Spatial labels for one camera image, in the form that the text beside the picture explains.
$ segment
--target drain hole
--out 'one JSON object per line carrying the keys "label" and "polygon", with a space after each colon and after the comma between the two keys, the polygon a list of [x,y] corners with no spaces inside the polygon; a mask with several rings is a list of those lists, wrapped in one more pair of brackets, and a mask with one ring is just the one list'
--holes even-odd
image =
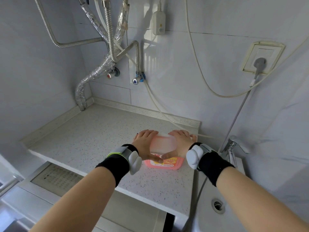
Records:
{"label": "drain hole", "polygon": [[213,208],[213,210],[218,213],[218,214],[223,214],[225,213],[225,206],[223,204],[223,202],[219,199],[213,199],[211,201],[211,206]]}

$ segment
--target pink plastic container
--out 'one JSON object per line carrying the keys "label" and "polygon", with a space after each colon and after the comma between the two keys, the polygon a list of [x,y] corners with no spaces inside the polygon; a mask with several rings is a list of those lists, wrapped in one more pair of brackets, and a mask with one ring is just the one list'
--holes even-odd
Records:
{"label": "pink plastic container", "polygon": [[[158,134],[151,141],[150,153],[161,157],[161,155],[175,150],[176,146],[176,139],[172,135]],[[177,170],[182,166],[183,161],[184,158],[172,157],[170,159],[164,160],[162,164],[153,160],[145,160],[145,164],[149,168]]]}

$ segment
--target faucet handle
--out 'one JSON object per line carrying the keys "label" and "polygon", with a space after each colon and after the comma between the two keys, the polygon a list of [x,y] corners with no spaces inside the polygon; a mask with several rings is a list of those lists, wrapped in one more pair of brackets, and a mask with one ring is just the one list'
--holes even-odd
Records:
{"label": "faucet handle", "polygon": [[245,152],[246,154],[249,154],[251,151],[250,149],[235,135],[231,135],[229,137],[229,143],[235,142],[239,147]]}

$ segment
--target wall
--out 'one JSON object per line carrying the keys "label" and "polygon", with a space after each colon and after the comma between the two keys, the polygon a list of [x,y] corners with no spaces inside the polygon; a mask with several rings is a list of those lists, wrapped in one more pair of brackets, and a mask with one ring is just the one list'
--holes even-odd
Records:
{"label": "wall", "polygon": [[[6,143],[74,107],[74,89],[86,71],[79,47],[53,45],[34,0],[1,1],[0,143]],[[41,1],[57,40],[77,40],[69,0]]]}
{"label": "wall", "polygon": [[[115,23],[118,3],[112,2]],[[160,108],[175,115],[202,121],[200,138],[218,148],[244,96],[215,97],[205,86],[193,58],[186,32],[184,1],[162,0],[167,16],[166,34],[152,34],[151,16],[158,0],[129,0],[127,44],[141,42],[143,68]],[[97,33],[71,3],[79,37]],[[189,0],[188,15],[196,54],[210,87],[222,95],[248,89],[253,75],[240,71],[251,43],[274,40],[286,45],[278,61],[287,57],[309,34],[309,0]],[[100,63],[106,47],[82,48],[85,67]],[[307,221],[308,164],[304,93],[309,66],[309,42],[288,58],[267,80],[254,89],[231,134],[253,148],[244,159],[248,173]],[[94,96],[155,109],[143,83],[133,85],[135,68],[127,59],[118,66],[119,78],[91,82]]]}

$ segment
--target hand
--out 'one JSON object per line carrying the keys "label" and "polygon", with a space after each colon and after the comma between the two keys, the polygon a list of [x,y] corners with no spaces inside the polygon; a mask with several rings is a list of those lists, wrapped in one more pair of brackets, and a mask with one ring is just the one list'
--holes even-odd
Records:
{"label": "hand", "polygon": [[185,158],[189,148],[197,141],[197,137],[193,134],[190,135],[186,130],[173,130],[172,132],[169,132],[169,135],[176,138],[177,148],[174,151],[162,155],[161,158],[163,160],[176,156]]}
{"label": "hand", "polygon": [[143,130],[135,136],[132,145],[137,148],[138,155],[142,160],[153,160],[161,164],[163,163],[160,157],[150,153],[150,143],[158,133],[158,131],[154,130]]}

